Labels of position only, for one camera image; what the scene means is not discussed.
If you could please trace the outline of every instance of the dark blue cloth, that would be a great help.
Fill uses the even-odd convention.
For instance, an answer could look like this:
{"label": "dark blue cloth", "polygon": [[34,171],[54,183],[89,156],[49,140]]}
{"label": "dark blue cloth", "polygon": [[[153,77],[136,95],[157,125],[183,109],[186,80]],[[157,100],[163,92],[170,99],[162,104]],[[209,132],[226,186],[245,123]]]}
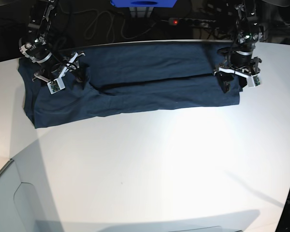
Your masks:
{"label": "dark blue cloth", "polygon": [[32,82],[40,67],[19,60],[18,71],[26,88],[24,110],[35,128],[61,125],[95,116],[239,104],[238,79],[224,94],[211,75],[223,61],[215,43],[154,43],[113,45],[84,50],[86,85],[75,86],[71,73],[66,88],[53,95],[41,81]]}

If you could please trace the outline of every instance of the white table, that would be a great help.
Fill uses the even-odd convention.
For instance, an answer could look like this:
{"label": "white table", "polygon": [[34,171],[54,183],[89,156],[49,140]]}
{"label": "white table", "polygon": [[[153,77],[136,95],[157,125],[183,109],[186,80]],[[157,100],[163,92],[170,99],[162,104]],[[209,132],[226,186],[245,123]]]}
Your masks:
{"label": "white table", "polygon": [[0,155],[19,152],[21,180],[65,232],[274,232],[290,188],[290,46],[259,43],[254,55],[263,85],[245,88],[240,105],[38,130],[17,60],[2,62]]}

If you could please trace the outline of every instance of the white tabletop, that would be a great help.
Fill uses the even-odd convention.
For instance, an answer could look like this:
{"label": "white tabletop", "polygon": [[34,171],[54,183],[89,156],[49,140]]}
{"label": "white tabletop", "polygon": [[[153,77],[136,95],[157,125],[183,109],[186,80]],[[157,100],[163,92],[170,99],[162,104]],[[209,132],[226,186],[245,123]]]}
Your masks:
{"label": "white tabletop", "polygon": [[2,62],[0,156],[20,152],[22,181],[65,232],[274,232],[290,188],[290,46],[259,43],[254,55],[263,85],[244,88],[239,105],[38,130],[22,109],[17,60]]}

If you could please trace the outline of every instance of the blue bin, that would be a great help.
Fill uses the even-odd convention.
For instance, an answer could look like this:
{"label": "blue bin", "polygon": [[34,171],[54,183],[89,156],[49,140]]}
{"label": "blue bin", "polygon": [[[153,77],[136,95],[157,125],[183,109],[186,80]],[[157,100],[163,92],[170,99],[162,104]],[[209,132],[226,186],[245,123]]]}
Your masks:
{"label": "blue bin", "polygon": [[115,7],[173,7],[177,0],[111,0]]}

